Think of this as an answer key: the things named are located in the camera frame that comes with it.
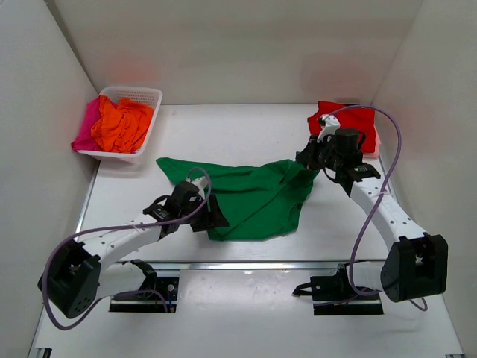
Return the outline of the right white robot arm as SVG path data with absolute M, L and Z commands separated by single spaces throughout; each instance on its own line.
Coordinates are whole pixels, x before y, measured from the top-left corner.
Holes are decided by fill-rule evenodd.
M 387 193 L 387 178 L 364 162 L 361 145 L 364 134 L 351 128 L 310 136 L 306 147 L 296 155 L 306 169 L 323 173 L 340 185 L 366 213 L 358 240 L 372 224 L 379 232 L 388 255 L 382 266 L 356 262 L 353 248 L 347 272 L 334 280 L 342 298 L 383 292 L 393 302 L 410 301 L 446 291 L 448 244 L 440 235 L 431 235 L 419 226 Z

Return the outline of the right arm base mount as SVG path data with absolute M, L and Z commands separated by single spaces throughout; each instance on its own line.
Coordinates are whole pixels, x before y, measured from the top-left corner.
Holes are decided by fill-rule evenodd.
M 333 274 L 315 275 L 296 286 L 292 295 L 312 299 L 314 316 L 383 315 L 379 294 L 358 295 L 351 287 L 346 265 L 339 265 Z

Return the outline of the green t shirt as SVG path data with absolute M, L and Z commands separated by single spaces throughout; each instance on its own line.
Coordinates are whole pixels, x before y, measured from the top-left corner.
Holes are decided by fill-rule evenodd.
M 318 172 L 285 159 L 262 166 L 224 166 L 161 157 L 157 165 L 172 184 L 201 167 L 229 222 L 208 231 L 212 241 L 264 240 L 294 232 Z

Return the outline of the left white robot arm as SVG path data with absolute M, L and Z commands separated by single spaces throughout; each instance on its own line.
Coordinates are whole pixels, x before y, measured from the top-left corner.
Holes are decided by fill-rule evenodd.
M 179 182 L 127 224 L 85 230 L 60 243 L 38 282 L 47 313 L 56 307 L 66 318 L 77 318 L 114 296 L 161 300 L 152 266 L 126 257 L 182 225 L 194 232 L 228 227 L 207 178 Z

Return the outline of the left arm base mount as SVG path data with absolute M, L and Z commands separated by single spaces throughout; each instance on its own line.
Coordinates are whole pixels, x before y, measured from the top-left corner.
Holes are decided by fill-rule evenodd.
M 141 271 L 143 280 L 138 289 L 119 293 L 111 298 L 111 313 L 164 313 L 177 311 L 180 275 L 178 271 L 157 272 L 152 265 L 141 260 L 130 264 Z

